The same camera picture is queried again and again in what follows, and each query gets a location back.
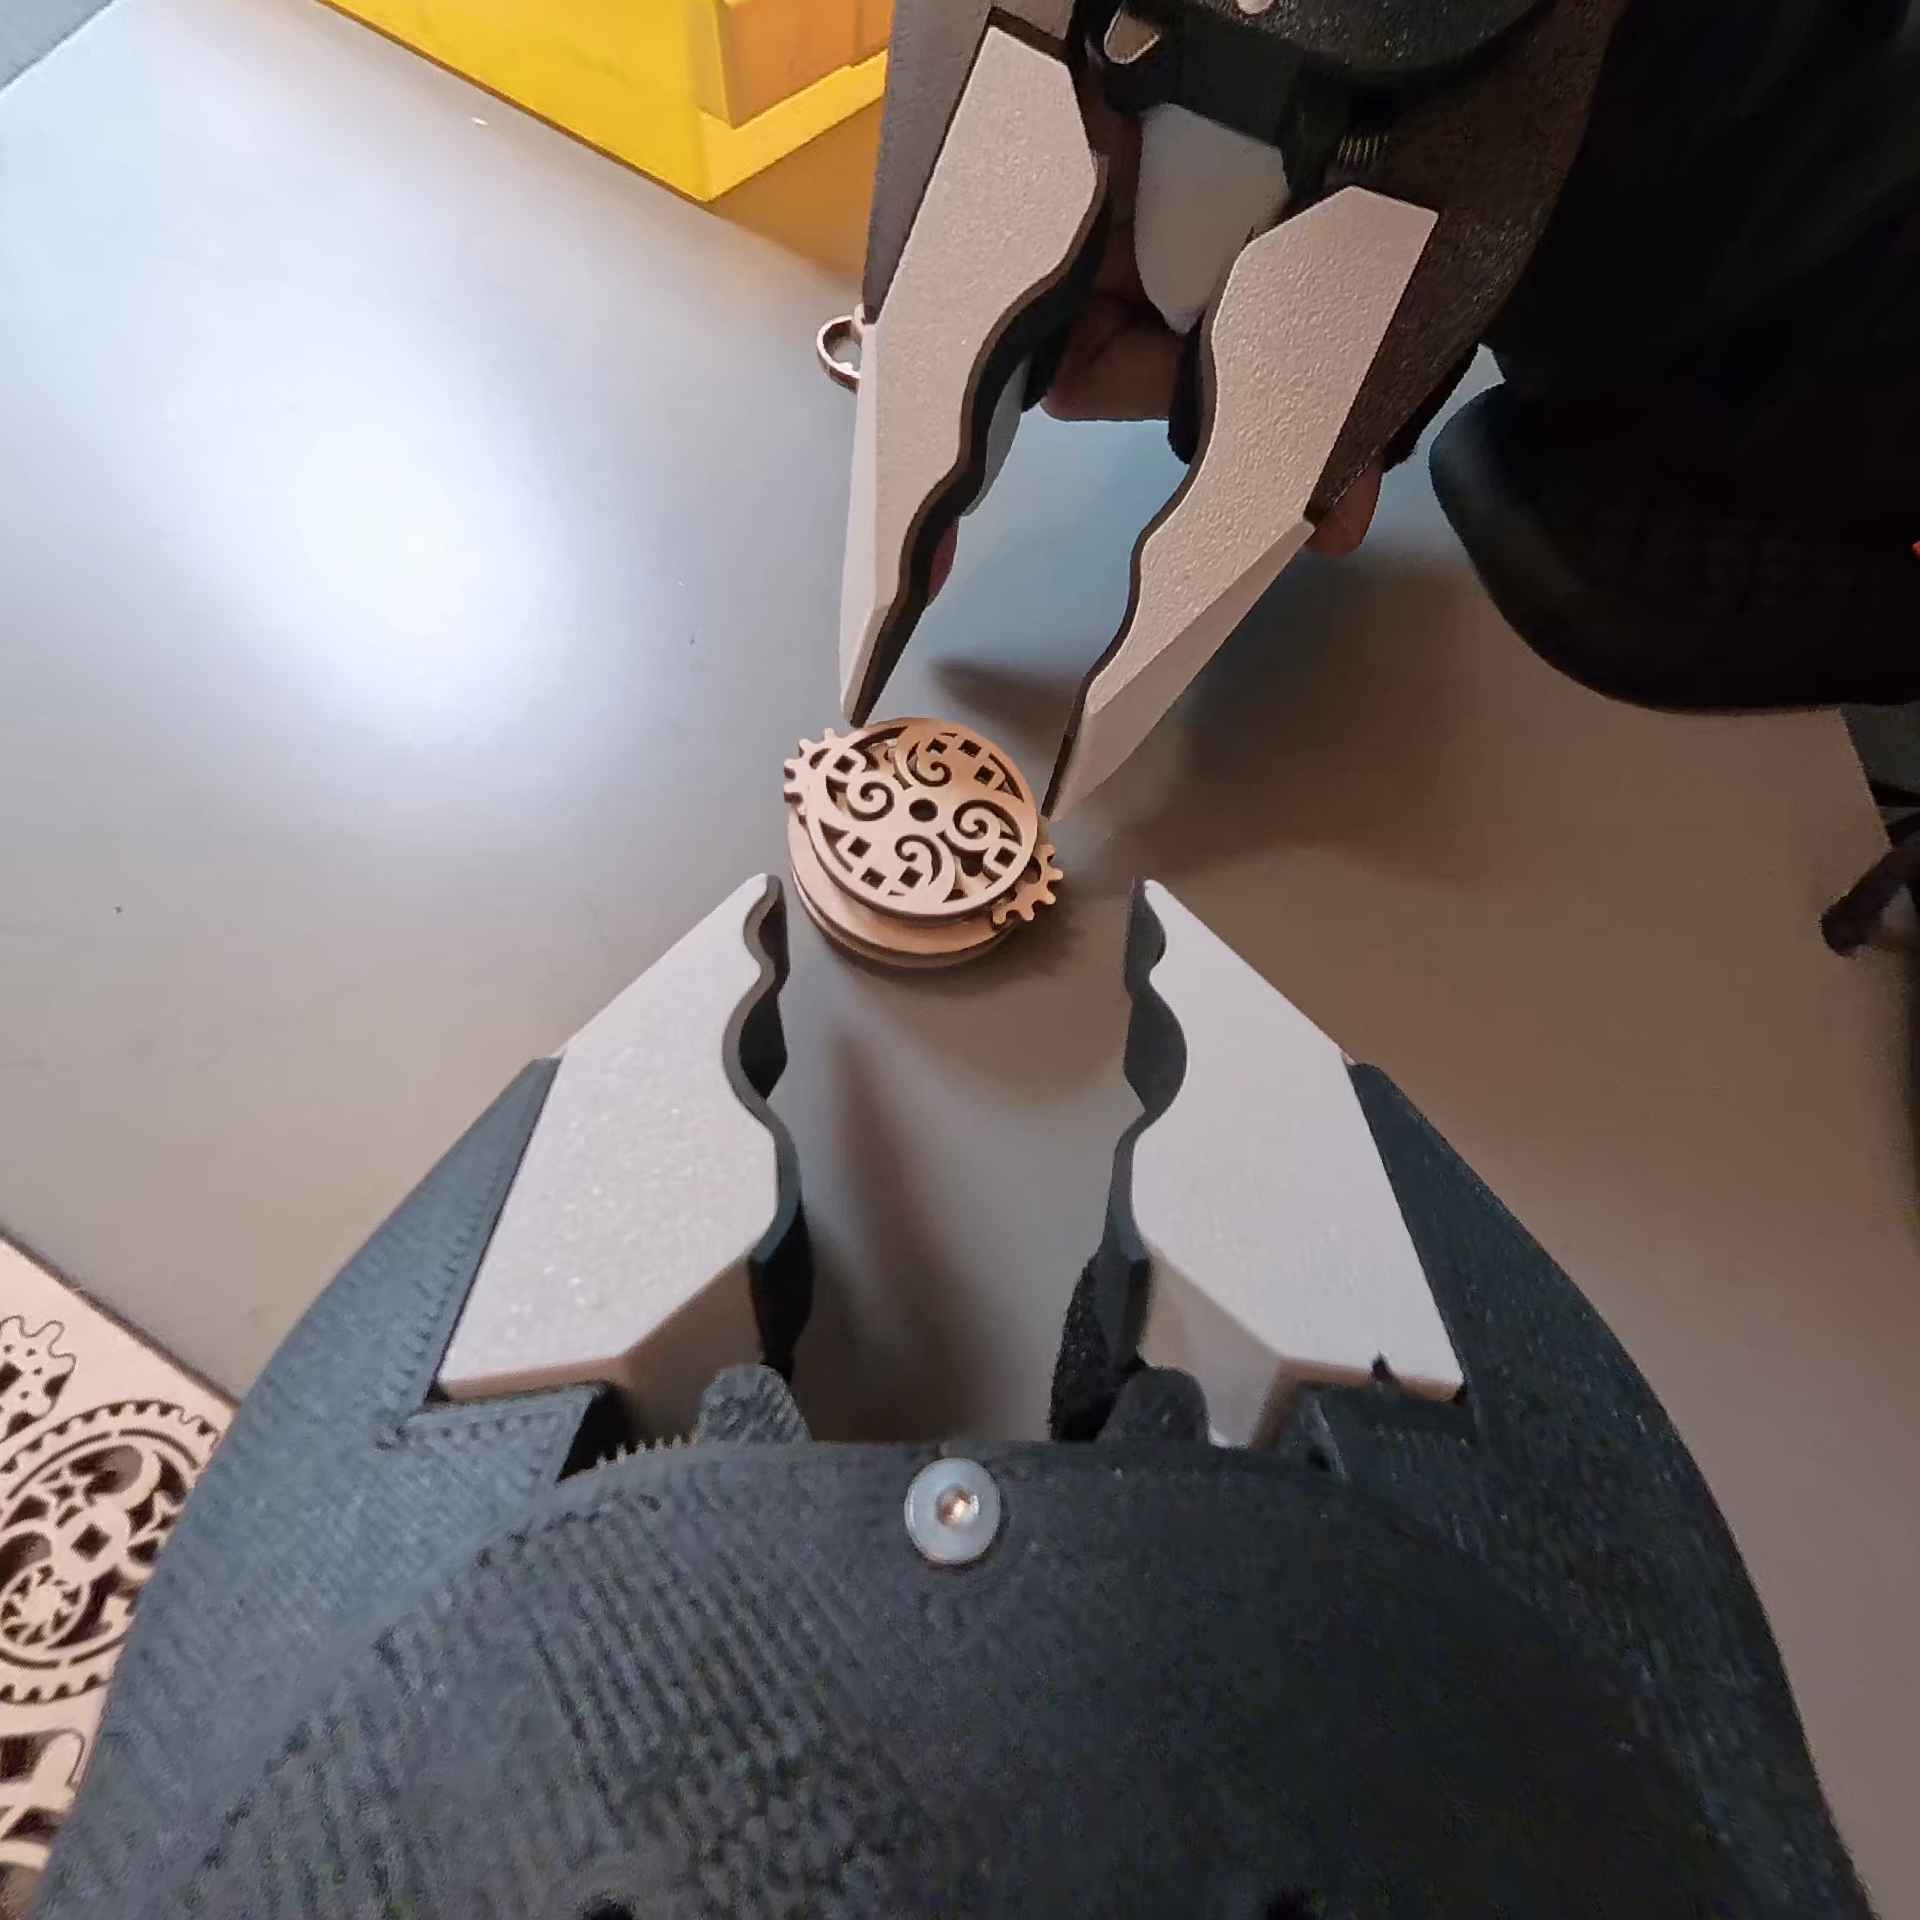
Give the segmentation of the person's right forearm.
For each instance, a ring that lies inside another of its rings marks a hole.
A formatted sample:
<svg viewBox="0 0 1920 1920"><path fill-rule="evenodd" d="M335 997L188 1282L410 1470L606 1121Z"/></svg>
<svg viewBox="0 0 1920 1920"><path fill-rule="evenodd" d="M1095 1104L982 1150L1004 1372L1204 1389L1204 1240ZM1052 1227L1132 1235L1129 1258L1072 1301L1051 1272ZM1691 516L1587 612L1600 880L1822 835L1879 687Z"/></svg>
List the person's right forearm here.
<svg viewBox="0 0 1920 1920"><path fill-rule="evenodd" d="M1641 707L1918 690L1916 3L1625 12L1431 446L1512 629Z"/></svg>

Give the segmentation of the person's right hand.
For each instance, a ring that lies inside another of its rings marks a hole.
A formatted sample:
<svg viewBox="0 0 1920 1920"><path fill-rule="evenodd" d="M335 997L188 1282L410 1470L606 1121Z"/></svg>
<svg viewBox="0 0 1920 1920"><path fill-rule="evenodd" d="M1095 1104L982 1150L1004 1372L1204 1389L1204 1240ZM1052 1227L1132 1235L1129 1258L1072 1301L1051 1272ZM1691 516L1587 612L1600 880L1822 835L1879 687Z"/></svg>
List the person's right hand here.
<svg viewBox="0 0 1920 1920"><path fill-rule="evenodd" d="M1069 325L1069 342L1045 395L1057 420L1163 420L1183 462L1192 398L1189 337L1149 300L1132 252L1111 252Z"/></svg>

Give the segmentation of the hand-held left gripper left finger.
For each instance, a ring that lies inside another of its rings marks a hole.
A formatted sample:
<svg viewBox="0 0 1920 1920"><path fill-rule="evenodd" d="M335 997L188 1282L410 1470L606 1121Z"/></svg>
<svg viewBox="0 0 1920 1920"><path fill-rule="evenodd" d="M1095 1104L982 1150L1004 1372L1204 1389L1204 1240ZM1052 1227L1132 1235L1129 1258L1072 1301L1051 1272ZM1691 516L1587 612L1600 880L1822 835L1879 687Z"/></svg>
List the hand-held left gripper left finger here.
<svg viewBox="0 0 1920 1920"><path fill-rule="evenodd" d="M482 1401L616 1389L693 1427L733 1366L794 1373L810 1313L782 885L751 875L565 1046L438 1388Z"/></svg>

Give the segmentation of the wooden ring base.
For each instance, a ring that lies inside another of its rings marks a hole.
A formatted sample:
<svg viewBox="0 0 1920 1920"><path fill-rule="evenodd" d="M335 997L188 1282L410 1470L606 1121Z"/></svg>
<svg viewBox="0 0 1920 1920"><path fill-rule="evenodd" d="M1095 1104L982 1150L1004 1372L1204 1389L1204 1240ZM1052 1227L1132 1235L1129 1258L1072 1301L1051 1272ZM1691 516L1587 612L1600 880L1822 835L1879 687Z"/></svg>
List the wooden ring base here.
<svg viewBox="0 0 1920 1920"><path fill-rule="evenodd" d="M1014 934L1014 921L993 924L991 915L926 924L892 917L857 899L831 880L809 838L804 817L794 809L787 817L787 854L798 896L815 925L843 951L883 968L961 966L985 958Z"/></svg>

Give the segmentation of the laser-cut wooden parts sheet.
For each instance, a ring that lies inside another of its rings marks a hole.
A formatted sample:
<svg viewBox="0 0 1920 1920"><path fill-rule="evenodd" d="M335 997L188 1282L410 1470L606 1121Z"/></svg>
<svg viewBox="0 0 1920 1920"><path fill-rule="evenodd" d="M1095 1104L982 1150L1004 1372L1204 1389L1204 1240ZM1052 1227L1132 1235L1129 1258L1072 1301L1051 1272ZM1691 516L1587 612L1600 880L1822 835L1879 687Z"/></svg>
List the laser-cut wooden parts sheet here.
<svg viewBox="0 0 1920 1920"><path fill-rule="evenodd" d="M24 1915L233 1404L3 1246L3 1904Z"/></svg>

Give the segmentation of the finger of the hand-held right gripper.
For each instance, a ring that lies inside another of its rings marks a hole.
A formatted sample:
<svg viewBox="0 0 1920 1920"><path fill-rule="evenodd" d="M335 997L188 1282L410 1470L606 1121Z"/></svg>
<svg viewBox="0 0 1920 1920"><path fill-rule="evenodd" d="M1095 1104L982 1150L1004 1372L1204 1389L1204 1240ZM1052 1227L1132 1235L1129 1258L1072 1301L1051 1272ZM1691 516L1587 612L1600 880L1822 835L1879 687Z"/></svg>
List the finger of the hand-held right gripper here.
<svg viewBox="0 0 1920 1920"><path fill-rule="evenodd" d="M1108 166L1066 15L901 15L887 80L838 622L840 706L869 719L989 481L995 422L1041 393L1093 277Z"/></svg>
<svg viewBox="0 0 1920 1920"><path fill-rule="evenodd" d="M1321 481L1437 212L1348 185L1260 233L1202 325L1204 430L1142 533L1045 801L1063 817L1142 745L1311 535Z"/></svg>

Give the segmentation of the black office chair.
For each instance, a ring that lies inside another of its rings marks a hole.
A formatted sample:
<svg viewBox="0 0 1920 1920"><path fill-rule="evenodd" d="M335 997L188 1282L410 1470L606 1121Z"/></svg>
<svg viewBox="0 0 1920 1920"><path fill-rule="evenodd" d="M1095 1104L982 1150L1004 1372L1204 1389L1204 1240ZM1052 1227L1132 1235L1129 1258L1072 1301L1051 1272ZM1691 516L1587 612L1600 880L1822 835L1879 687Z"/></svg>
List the black office chair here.
<svg viewBox="0 0 1920 1920"><path fill-rule="evenodd" d="M1820 915L1820 935L1838 955L1870 948L1900 896L1916 902L1918 889L1918 804L1916 793L1892 787L1875 787L1876 801L1911 801L1885 821L1888 847L1837 902Z"/></svg>

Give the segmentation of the swirl-cut wooden disc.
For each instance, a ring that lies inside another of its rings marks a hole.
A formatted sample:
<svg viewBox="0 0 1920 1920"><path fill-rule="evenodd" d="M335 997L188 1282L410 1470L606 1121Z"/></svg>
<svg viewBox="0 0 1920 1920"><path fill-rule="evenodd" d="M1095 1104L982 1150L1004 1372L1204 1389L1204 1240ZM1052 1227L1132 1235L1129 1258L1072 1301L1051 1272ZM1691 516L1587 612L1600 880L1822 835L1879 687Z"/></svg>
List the swirl-cut wooden disc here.
<svg viewBox="0 0 1920 1920"><path fill-rule="evenodd" d="M858 770L828 779L828 798L803 817L828 877L890 917L993 917L1047 841L1017 762L946 717L895 717L848 736Z"/></svg>

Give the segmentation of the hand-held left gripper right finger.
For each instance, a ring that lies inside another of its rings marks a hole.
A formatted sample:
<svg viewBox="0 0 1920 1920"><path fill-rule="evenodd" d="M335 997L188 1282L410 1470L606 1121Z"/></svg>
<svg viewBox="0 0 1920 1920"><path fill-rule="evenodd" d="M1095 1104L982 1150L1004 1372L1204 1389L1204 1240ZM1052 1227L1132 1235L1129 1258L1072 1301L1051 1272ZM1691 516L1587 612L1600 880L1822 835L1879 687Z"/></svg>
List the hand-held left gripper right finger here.
<svg viewBox="0 0 1920 1920"><path fill-rule="evenodd" d="M1351 1057L1161 880L1137 884L1102 1233L1121 1364L1199 1385L1215 1443L1260 1446L1311 1388L1449 1404L1463 1364Z"/></svg>

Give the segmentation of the yellow plastic bin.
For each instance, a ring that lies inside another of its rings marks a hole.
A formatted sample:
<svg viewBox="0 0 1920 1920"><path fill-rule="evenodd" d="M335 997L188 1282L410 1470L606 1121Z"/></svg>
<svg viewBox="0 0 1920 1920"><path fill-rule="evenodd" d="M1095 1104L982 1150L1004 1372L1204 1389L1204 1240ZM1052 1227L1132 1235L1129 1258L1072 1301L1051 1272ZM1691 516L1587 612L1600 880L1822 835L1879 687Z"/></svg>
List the yellow plastic bin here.
<svg viewBox="0 0 1920 1920"><path fill-rule="evenodd" d="M338 12L698 202L887 85L892 1L338 1Z"/></svg>

